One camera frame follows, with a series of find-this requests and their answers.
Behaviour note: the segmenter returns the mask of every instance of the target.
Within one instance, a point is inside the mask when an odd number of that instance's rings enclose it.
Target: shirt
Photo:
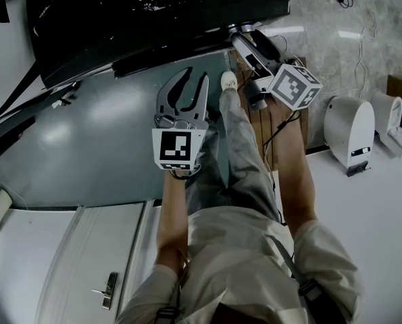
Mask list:
[[[309,323],[299,284],[266,235],[275,236],[289,252],[294,249],[300,272],[324,287],[347,320],[357,318],[362,295],[357,267],[319,221],[302,225],[293,241],[287,227],[253,209],[215,207],[189,217],[191,262],[177,323],[209,323],[219,303],[267,323]],[[154,323],[177,282],[173,270],[154,266],[116,323]]]

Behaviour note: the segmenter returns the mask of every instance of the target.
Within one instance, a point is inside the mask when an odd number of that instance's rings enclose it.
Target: beige pants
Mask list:
[[[222,93],[220,112],[228,143],[228,187],[224,185],[217,162],[218,130],[209,121],[197,159],[201,170],[186,183],[189,215],[204,208],[234,206],[255,209],[280,222],[272,181],[259,156],[255,132],[241,109],[236,90],[226,89]]]

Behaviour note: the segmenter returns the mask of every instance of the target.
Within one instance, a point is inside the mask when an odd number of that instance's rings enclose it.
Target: white wall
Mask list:
[[[6,3],[10,23],[0,23],[0,106],[35,61],[26,17],[26,0],[6,0]],[[39,76],[11,108],[38,96],[44,87]]]
[[[359,267],[366,297],[358,324],[402,323],[402,160],[378,144],[370,170],[348,178],[330,151],[307,157],[316,213]]]
[[[9,212],[0,231],[0,323],[34,323],[47,271],[74,212]]]

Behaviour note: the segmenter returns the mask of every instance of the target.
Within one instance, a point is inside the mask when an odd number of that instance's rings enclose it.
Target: gray floor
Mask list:
[[[388,74],[402,75],[402,9],[390,0],[372,0],[376,38],[363,44],[367,80],[362,97],[385,91]],[[366,0],[371,8],[371,0]],[[291,0],[291,15],[273,27],[302,26],[284,34],[289,51],[307,58],[309,70],[324,84],[309,108],[309,147],[324,143],[323,122],[335,95],[359,96],[363,70],[354,68],[359,40],[341,38],[338,31],[361,33],[373,25],[363,0],[343,9],[337,0]],[[274,39],[285,48],[280,37]],[[194,66],[187,94],[199,76],[210,78],[209,104],[218,108],[220,74],[229,60],[224,53],[171,63],[121,80],[102,74],[84,80],[78,99],[69,107],[47,109],[23,138],[0,158],[0,180],[18,192],[29,206],[113,205],[161,198],[163,172],[153,162],[151,128],[158,90],[178,70]],[[221,133],[221,172],[226,178],[226,143]],[[17,205],[23,205],[13,192]]]
[[[119,80],[112,73],[90,77],[82,81],[70,106],[44,110],[0,158],[0,180],[31,207],[161,198],[164,173],[154,163],[151,140],[155,101],[167,80],[188,66],[193,66],[193,72],[182,106],[189,105],[206,71],[209,103],[217,109],[220,76],[229,68],[225,53],[170,63]],[[16,205],[24,206],[9,192]]]
[[[373,92],[386,91],[388,74],[402,76],[402,9],[391,0],[365,0],[369,9],[372,2],[376,11],[375,39],[367,37],[363,43],[363,64],[367,69],[366,86],[361,97],[370,100]],[[283,34],[291,53],[307,58],[307,67],[324,85],[324,92],[346,87],[338,92],[319,94],[309,106],[309,147],[324,143],[324,112],[328,101],[336,95],[358,97],[363,88],[364,70],[354,69],[359,57],[358,39],[341,38],[338,31],[361,33],[364,26],[373,26],[363,0],[354,0],[354,6],[342,8],[337,0],[291,0],[291,15],[271,24],[281,28],[302,26],[304,32]],[[374,30],[365,30],[374,35]],[[274,38],[283,49],[285,42]]]

